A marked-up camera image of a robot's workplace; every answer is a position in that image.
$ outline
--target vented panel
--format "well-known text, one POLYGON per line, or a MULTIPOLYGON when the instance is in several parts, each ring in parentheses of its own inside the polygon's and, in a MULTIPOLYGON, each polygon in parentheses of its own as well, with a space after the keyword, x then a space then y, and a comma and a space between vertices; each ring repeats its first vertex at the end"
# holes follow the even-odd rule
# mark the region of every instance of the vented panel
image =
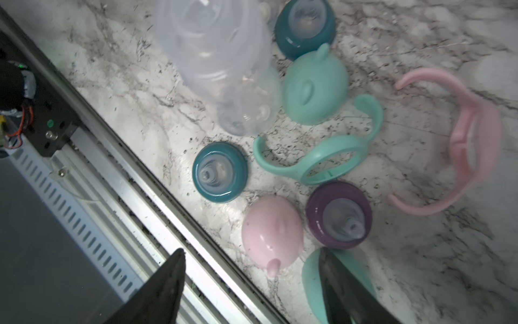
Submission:
POLYGON ((10 158, 68 234, 126 302, 142 287, 143 282, 77 203, 77 198, 54 180, 58 175, 51 173, 50 167, 28 142, 10 158))

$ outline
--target teal bottle collar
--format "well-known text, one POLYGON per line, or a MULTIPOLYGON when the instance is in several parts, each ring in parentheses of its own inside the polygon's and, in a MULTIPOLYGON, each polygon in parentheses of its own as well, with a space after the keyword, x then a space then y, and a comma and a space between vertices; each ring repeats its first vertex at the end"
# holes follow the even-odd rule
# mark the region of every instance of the teal bottle collar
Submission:
POLYGON ((306 53, 316 51, 324 43, 333 43, 336 35, 335 14, 327 0, 291 0, 279 14, 274 32, 281 52, 289 60, 295 61, 306 53), (293 20, 310 21, 311 24, 298 28, 300 24, 294 24, 293 20))
POLYGON ((247 161, 229 143, 209 144, 194 159, 194 186, 212 202, 226 203, 233 200, 243 191, 247 180, 247 161))
POLYGON ((265 140, 258 137, 254 141, 254 157, 266 171, 295 179, 306 186, 318 185, 346 174, 359 165, 367 156, 369 143, 378 135, 383 124, 383 108, 376 98, 362 94, 354 99, 354 106, 372 119, 372 131, 367 137, 354 135, 337 135, 323 140, 295 165, 283 167, 272 165, 264 159, 265 140), (354 152, 354 156, 344 164, 318 172, 309 176, 311 170, 319 163, 337 154, 354 152))

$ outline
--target marble countertop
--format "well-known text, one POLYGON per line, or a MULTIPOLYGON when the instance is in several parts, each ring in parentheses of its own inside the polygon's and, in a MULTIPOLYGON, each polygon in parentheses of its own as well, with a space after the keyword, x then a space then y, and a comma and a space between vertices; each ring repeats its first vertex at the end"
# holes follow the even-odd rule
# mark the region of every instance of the marble countertop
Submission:
MULTIPOLYGON (((518 317, 518 6, 513 0, 331 0, 338 34, 333 53, 351 76, 350 97, 370 93, 386 121, 367 159, 342 179, 371 201, 374 223, 355 256, 378 299, 403 323, 508 323, 518 317), (412 217, 387 203, 433 202, 452 188, 449 133, 455 98, 432 83, 396 92, 417 67, 460 77, 494 102, 505 128, 492 178, 439 215, 412 217)), ((319 243, 305 227, 304 252, 267 279, 241 246, 243 211, 257 197, 288 198, 303 218, 314 187, 266 173, 253 138, 232 137, 208 116, 155 41, 151 0, 1 0, 0 4, 292 323, 317 323, 301 284, 304 260, 319 243), (204 200, 191 165, 208 143, 226 140, 248 153, 250 179, 227 204, 204 200)), ((290 64, 276 54, 284 75, 290 64)), ((368 133, 370 119, 348 101, 318 126, 280 112, 267 132, 279 163, 294 163, 323 138, 368 133)))

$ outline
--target cable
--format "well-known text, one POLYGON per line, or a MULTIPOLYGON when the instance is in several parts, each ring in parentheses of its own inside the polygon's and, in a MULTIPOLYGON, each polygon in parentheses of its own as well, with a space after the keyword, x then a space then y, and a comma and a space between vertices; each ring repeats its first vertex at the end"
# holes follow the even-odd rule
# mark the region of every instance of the cable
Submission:
POLYGON ((18 130, 12 134, 6 134, 7 137, 9 137, 9 140, 7 141, 6 144, 4 144, 4 147, 8 150, 17 149, 20 146, 22 146, 22 144, 23 144, 22 136, 21 136, 22 132, 27 128, 27 126, 32 125, 34 122, 34 108, 32 106, 29 106, 28 109, 29 109, 29 113, 30 113, 30 118, 28 120, 27 125, 25 125, 25 122, 26 122, 25 109, 26 109, 26 106, 22 105, 22 120, 20 121, 20 126, 18 127, 18 130), (18 139, 18 143, 15 146, 8 146, 9 142, 11 141, 11 139, 13 137, 16 137, 18 139))

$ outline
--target baby bottle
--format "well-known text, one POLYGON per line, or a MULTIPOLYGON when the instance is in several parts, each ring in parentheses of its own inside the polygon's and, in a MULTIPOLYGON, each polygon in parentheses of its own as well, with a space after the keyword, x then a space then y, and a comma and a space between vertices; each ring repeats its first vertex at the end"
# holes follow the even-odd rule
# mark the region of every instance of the baby bottle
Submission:
POLYGON ((157 38, 186 86, 232 135, 270 128, 281 106, 257 0, 158 0, 157 38))

